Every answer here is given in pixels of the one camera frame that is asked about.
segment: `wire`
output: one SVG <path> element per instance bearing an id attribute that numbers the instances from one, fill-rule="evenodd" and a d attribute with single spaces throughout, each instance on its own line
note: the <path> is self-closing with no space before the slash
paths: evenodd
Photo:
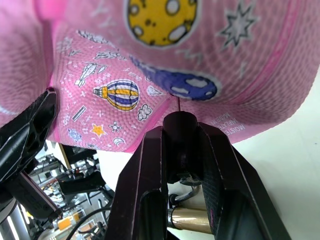
<path id="1" fill-rule="evenodd" d="M 108 211 L 111 210 L 111 207 L 103 207 L 97 210 L 94 210 L 92 212 L 90 212 L 87 216 L 85 216 L 84 218 L 82 218 L 72 229 L 72 231 L 69 233 L 68 237 L 65 240 L 71 240 L 71 238 L 73 237 L 73 235 L 75 234 L 75 232 L 78 230 L 78 228 L 89 218 L 91 218 L 93 215 L 103 212 L 103 211 Z"/>

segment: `yellow moon print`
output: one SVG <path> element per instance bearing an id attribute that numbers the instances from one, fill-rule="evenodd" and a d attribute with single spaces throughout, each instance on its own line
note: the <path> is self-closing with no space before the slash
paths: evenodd
<path id="1" fill-rule="evenodd" d="M 129 0 L 130 30 L 149 46 L 175 44 L 191 30 L 197 4 L 197 0 Z"/>

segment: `brass cylinder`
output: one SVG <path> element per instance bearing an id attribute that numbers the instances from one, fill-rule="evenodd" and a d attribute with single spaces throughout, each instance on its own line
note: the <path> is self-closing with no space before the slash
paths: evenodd
<path id="1" fill-rule="evenodd" d="M 180 230 L 212 234 L 205 210 L 177 207 L 172 211 L 171 222 Z"/>

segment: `yellow star print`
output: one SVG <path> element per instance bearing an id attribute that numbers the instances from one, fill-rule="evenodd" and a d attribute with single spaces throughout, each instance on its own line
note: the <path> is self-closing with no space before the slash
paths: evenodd
<path id="1" fill-rule="evenodd" d="M 92 123 L 92 127 L 93 129 L 90 130 L 91 133 L 96 134 L 99 138 L 102 135 L 106 135 L 106 132 L 104 131 L 104 125 L 95 125 L 94 123 Z"/>

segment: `hot air balloon print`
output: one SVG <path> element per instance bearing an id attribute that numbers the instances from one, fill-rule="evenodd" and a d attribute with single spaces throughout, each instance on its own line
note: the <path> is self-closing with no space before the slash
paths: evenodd
<path id="1" fill-rule="evenodd" d="M 119 79 L 107 85 L 93 89 L 93 94 L 106 99 L 113 107 L 121 111 L 134 109 L 139 101 L 138 86 L 130 80 Z"/>

